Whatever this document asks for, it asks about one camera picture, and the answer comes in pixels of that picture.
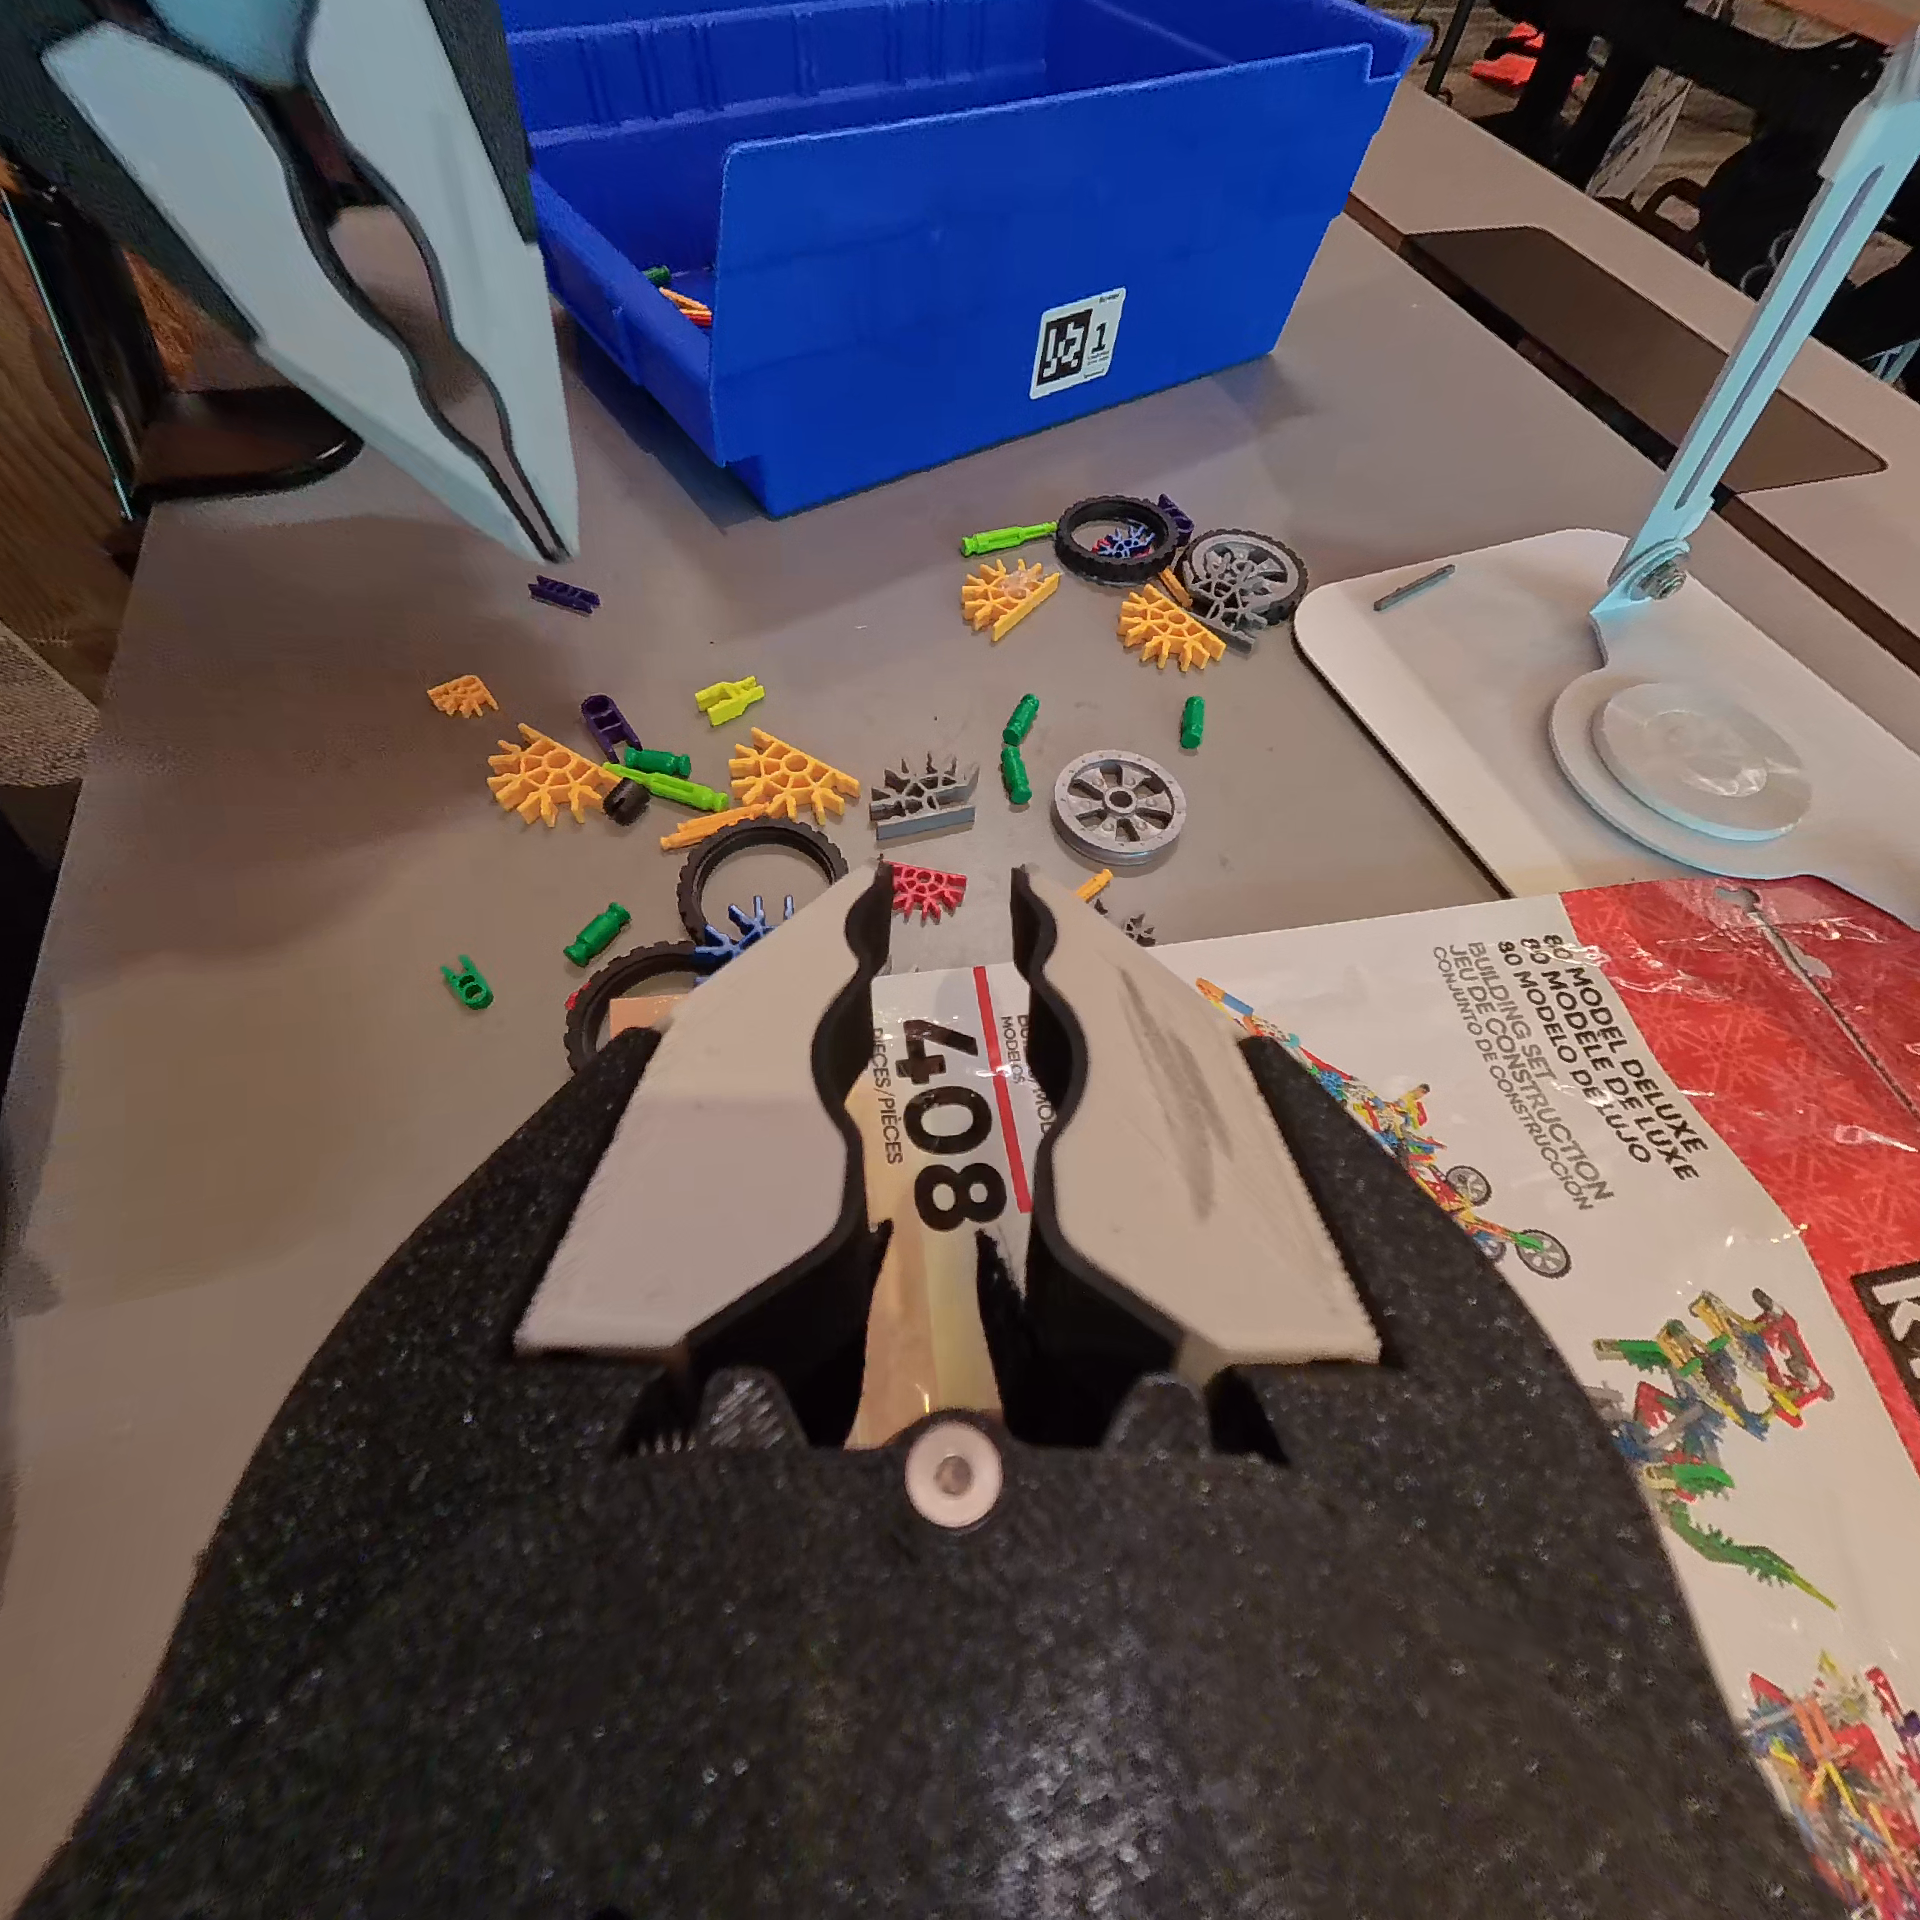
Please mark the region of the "yellow half-round connector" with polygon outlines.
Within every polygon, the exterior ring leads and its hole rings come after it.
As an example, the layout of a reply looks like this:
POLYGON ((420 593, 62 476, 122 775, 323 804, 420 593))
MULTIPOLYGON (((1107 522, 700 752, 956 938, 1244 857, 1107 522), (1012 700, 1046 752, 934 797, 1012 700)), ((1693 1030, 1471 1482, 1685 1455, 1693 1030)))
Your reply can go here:
POLYGON ((1206 622, 1151 585, 1123 598, 1116 633, 1123 649, 1158 670, 1206 670, 1227 653, 1227 642, 1206 622))
POLYGON ((1060 582, 1062 574, 1040 561, 982 559, 962 581, 962 617, 974 633, 987 633, 1002 642, 1044 605, 1060 582))

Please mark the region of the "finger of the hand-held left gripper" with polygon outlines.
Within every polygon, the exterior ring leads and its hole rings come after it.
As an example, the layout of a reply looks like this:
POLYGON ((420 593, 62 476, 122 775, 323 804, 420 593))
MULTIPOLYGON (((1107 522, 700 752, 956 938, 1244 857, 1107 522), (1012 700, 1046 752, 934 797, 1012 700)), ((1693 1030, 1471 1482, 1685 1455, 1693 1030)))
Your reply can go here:
POLYGON ((40 62, 207 263, 254 329, 238 341, 357 432, 320 396, 320 377, 343 370, 344 348, 370 336, 347 293, 384 313, 330 237, 336 182, 327 159, 391 207, 354 170, 307 88, 303 14, 307 7, 107 7, 103 22, 51 46, 40 62))
POLYGON ((438 317, 493 402, 499 448, 440 408, 413 349, 357 293, 344 298, 370 336, 320 396, 470 527, 528 559, 568 559, 579 476, 499 5, 308 5, 300 70, 354 170, 413 234, 438 317))

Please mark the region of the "black rubber tire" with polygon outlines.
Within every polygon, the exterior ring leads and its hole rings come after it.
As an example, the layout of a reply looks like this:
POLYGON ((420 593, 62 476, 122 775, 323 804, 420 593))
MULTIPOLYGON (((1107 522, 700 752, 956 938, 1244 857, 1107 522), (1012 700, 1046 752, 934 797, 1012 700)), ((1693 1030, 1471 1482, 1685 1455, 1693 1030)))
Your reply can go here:
POLYGON ((684 975, 690 985, 700 985, 711 970, 714 965, 696 953, 695 944, 646 944, 606 960, 567 1000, 563 1034, 567 1068, 573 1073, 592 1068, 607 1034, 612 1000, 662 975, 684 975))
POLYGON ((1074 578, 1107 585, 1107 588, 1138 588, 1156 578, 1181 552, 1173 545, 1167 521, 1156 511, 1156 502, 1140 495, 1088 495, 1069 504, 1058 517, 1058 532, 1053 535, 1053 552, 1058 565, 1074 578), (1156 527, 1160 540, 1158 552, 1151 561, 1136 566, 1102 566, 1088 558, 1088 545, 1112 521, 1142 521, 1156 527))
POLYGON ((709 927, 704 890, 719 866, 757 849, 782 849, 802 857, 828 885, 848 876, 848 862, 818 828, 786 817, 754 817, 715 828, 715 831, 690 847, 679 876, 679 917, 685 934, 695 944, 719 945, 730 938, 709 927))

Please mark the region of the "round clear suction disc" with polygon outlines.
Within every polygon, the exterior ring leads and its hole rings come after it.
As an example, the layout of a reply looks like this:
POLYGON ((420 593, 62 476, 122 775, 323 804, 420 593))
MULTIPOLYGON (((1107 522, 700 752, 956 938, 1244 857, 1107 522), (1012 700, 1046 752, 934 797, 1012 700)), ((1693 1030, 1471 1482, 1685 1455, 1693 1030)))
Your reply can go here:
POLYGON ((1796 746, 1701 682, 1589 674, 1558 694, 1548 732, 1579 797, 1654 847, 1685 834, 1775 841, 1812 804, 1796 746))

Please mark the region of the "printed toy packaging bag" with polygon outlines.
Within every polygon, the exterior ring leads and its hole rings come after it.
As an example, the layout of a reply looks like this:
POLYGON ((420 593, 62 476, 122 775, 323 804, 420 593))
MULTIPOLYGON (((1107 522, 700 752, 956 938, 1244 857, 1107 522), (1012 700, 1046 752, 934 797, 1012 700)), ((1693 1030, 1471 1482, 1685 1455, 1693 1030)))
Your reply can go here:
POLYGON ((1916 934, 1706 879, 1176 948, 1382 1354, 984 1575, 930 1916, 1916 1916, 1916 934))

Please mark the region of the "grey wheel with black tire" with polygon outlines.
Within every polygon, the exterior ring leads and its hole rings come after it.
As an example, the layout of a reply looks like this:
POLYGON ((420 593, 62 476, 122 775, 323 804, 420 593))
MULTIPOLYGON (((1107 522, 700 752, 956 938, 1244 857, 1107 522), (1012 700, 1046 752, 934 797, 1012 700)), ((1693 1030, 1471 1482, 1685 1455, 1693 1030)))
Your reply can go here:
POLYGON ((1195 614, 1240 649, 1291 618, 1308 588, 1306 565, 1284 542, 1234 527, 1194 535, 1175 575, 1195 614))

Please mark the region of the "white stand base board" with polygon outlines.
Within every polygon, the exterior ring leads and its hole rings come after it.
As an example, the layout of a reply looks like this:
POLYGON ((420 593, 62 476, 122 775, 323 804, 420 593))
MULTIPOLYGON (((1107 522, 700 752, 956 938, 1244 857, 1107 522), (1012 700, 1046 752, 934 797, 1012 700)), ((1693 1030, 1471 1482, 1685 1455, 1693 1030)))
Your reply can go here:
POLYGON ((1840 656, 1798 658, 1701 578, 1635 607, 1599 640, 1623 537, 1562 530, 1392 566, 1308 591, 1294 638, 1308 665, 1511 896, 1570 894, 1691 870, 1835 882, 1916 926, 1916 686, 1882 689, 1840 656), (1444 561, 1455 575, 1400 607, 1390 588, 1444 561), (1589 674, 1686 681, 1778 728, 1812 781, 1803 823, 1767 842, 1685 834, 1654 847, 1604 820, 1562 772, 1550 712, 1589 674))

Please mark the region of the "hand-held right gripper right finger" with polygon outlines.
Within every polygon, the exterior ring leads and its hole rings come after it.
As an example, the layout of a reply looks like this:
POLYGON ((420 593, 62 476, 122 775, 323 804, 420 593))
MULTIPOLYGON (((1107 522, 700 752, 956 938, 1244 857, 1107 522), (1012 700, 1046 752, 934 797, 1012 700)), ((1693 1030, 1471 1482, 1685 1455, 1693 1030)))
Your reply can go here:
POLYGON ((1051 1125, 1023 1276, 980 1265, 1006 1425, 1107 1432, 1150 1377, 1215 1402, 1239 1368, 1381 1361, 1236 1023, 1027 866, 1010 924, 1051 1125))

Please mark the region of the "large yellow connector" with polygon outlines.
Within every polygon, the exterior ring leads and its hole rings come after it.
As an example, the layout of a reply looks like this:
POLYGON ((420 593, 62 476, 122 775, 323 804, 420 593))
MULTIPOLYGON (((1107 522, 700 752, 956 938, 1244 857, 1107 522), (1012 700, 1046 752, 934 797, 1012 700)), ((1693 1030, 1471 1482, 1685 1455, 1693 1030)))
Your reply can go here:
POLYGON ((486 759, 491 800, 528 825, 551 828, 563 816, 581 825, 606 809, 616 785, 619 776, 602 761, 525 724, 517 740, 499 740, 486 759))
POLYGON ((802 813, 828 828, 861 797, 861 781, 774 733, 751 728, 750 743, 735 743, 730 756, 735 809, 754 820, 797 823, 802 813))

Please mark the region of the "black office chair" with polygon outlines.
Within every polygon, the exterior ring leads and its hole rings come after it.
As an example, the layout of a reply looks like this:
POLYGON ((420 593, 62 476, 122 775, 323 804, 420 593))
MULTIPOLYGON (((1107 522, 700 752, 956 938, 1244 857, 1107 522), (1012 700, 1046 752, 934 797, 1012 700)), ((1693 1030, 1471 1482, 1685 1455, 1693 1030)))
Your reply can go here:
POLYGON ((301 489, 344 468, 363 440, 296 385, 168 391, 135 450, 132 500, 301 489))

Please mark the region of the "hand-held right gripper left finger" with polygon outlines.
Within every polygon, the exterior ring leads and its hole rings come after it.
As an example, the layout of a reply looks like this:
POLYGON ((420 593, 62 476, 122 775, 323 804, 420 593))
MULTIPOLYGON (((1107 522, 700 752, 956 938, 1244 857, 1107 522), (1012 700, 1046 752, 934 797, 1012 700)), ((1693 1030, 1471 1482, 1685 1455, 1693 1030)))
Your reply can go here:
POLYGON ((519 1354, 648 1359, 692 1406, 773 1373, 806 1432, 854 1423, 888 1231, 848 1096, 874 1061, 893 870, 863 866, 719 967, 654 1034, 517 1332, 519 1354))

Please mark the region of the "grey wheel hub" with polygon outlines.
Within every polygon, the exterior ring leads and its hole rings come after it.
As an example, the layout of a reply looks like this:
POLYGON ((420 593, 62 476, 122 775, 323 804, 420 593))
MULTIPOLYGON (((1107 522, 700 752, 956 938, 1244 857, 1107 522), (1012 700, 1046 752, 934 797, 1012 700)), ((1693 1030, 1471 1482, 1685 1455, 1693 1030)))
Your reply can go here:
POLYGON ((1147 869, 1180 842, 1188 806, 1176 776, 1124 750, 1068 761, 1051 785, 1051 817, 1068 847, 1099 869, 1147 869))

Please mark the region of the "blue plastic bin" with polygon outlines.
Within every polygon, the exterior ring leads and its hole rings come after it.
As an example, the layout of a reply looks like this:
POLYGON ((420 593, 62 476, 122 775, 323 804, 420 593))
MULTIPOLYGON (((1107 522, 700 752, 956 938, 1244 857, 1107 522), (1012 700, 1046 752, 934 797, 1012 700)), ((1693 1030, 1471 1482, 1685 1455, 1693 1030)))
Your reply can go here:
POLYGON ((1341 1, 500 14, 582 383, 771 514, 1267 356, 1426 40, 1341 1))

